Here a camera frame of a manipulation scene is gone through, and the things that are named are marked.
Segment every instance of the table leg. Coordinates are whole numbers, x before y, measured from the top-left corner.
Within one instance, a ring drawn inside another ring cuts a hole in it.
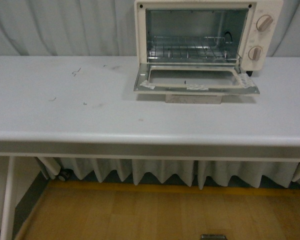
[[[18,175],[16,157],[9,157],[8,175],[5,187],[0,240],[12,240],[14,229]]]

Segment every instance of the caster wheel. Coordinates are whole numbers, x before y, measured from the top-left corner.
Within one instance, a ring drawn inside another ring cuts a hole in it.
[[[58,179],[62,182],[67,181],[71,177],[72,171],[70,169],[61,169],[58,174]]]

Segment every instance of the white table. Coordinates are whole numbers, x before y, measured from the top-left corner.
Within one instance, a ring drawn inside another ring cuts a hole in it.
[[[133,92],[136,57],[0,56],[0,156],[300,162],[300,58],[267,58],[257,97],[165,103]]]

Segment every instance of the wall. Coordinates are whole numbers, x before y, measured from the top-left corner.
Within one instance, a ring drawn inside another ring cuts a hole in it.
[[[0,229],[2,220],[2,211],[5,197],[5,189],[7,182],[8,172],[8,157],[0,157]],[[24,196],[38,173],[40,168],[34,158],[25,157],[20,158],[18,161],[18,190],[17,190],[17,203]]]

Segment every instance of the yellow stripe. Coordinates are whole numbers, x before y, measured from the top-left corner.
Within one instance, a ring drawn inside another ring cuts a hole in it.
[[[150,192],[150,193],[178,193],[178,194],[223,194],[223,195],[248,195],[248,196],[286,196],[300,197],[300,190],[273,189],[252,187],[212,187],[205,186],[200,190],[197,186],[184,185],[155,185],[155,184],[128,184],[128,183],[99,183],[88,181],[58,181],[52,180],[48,188],[82,189],[101,191],[123,192]]]

